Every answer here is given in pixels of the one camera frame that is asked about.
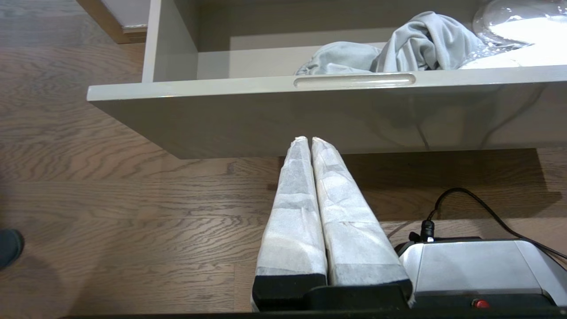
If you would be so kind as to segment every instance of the power cord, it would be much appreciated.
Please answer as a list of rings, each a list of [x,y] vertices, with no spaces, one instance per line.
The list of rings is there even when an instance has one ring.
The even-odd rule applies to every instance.
[[[537,246],[539,249],[542,250],[546,250],[554,255],[557,255],[561,258],[567,259],[567,255],[560,253],[559,251],[549,248],[543,244],[538,243],[537,241],[530,239],[524,235],[521,235],[515,231],[513,231],[510,227],[508,227],[508,225],[506,225],[506,223],[504,223],[504,221],[498,217],[498,215],[490,208],[490,206],[488,206],[482,199],[480,199],[478,196],[476,196],[473,192],[471,192],[470,190],[466,189],[466,188],[461,188],[461,187],[455,187],[455,188],[451,188],[449,190],[446,190],[443,194],[441,194],[441,196],[439,196],[439,198],[437,199],[437,202],[435,202],[435,208],[431,211],[431,213],[429,213],[429,216],[427,217],[426,220],[424,220],[421,224],[421,238],[423,241],[430,241],[429,239],[433,238],[433,232],[434,232],[434,223],[431,221],[431,219],[433,218],[433,216],[435,216],[435,213],[437,213],[441,207],[441,203],[443,202],[443,200],[450,194],[452,193],[456,193],[456,192],[461,192],[461,193],[465,193],[467,195],[469,195],[470,197],[474,198],[474,200],[476,200],[482,207],[484,207],[484,209],[486,209],[486,211],[494,218],[494,220],[496,220],[496,222],[502,227],[504,228],[505,231],[507,231],[508,233],[521,238],[525,241],[528,241],[532,244],[534,244],[535,246]]]

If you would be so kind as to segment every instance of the black cable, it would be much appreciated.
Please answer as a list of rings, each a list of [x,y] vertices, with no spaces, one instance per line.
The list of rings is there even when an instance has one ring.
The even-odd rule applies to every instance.
[[[439,198],[437,199],[437,202],[435,202],[435,208],[431,211],[431,213],[429,213],[429,216],[427,217],[427,221],[431,221],[431,219],[433,218],[435,213],[439,211],[439,208],[441,206],[441,203],[443,202],[443,199],[445,199],[445,197],[447,197],[449,194],[452,194],[452,193],[455,193],[455,192],[465,193],[465,194],[468,194],[470,197],[474,198],[482,207],[484,207],[484,209],[486,209],[486,211],[496,220],[496,222],[500,226],[502,226],[502,228],[504,228],[504,230],[506,230],[510,234],[534,244],[539,249],[546,250],[546,251],[548,251],[552,254],[555,254],[555,255],[557,255],[561,258],[567,259],[567,255],[562,254],[555,249],[549,248],[549,247],[547,247],[543,244],[538,243],[537,241],[535,241],[533,239],[527,238],[526,236],[518,234],[517,232],[513,231],[510,227],[508,227],[508,225],[506,225],[506,223],[504,223],[504,221],[502,219],[500,219],[500,217],[498,217],[498,215],[482,199],[480,199],[473,192],[471,192],[470,190],[468,190],[466,188],[455,187],[455,188],[451,188],[449,190],[446,190],[443,194],[441,194],[441,196],[439,196]]]

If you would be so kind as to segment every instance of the white paper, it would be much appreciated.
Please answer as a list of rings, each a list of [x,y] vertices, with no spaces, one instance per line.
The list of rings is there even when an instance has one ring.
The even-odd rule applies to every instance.
[[[311,153],[329,283],[366,286],[409,280],[335,147],[314,137]]]
[[[305,137],[291,143],[260,246],[256,275],[327,274],[327,258]]]

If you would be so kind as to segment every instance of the open drawer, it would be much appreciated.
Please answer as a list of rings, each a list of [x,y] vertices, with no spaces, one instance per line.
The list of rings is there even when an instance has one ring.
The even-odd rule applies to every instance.
[[[294,76],[322,45],[383,45],[414,15],[470,26],[477,0],[152,0],[142,83],[87,99],[179,158],[567,142],[567,66]]]

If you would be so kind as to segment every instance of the cord plug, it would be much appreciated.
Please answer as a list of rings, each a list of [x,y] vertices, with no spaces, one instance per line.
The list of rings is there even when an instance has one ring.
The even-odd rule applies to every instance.
[[[430,220],[424,220],[421,223],[420,239],[422,242],[432,242],[435,235],[435,223]]]

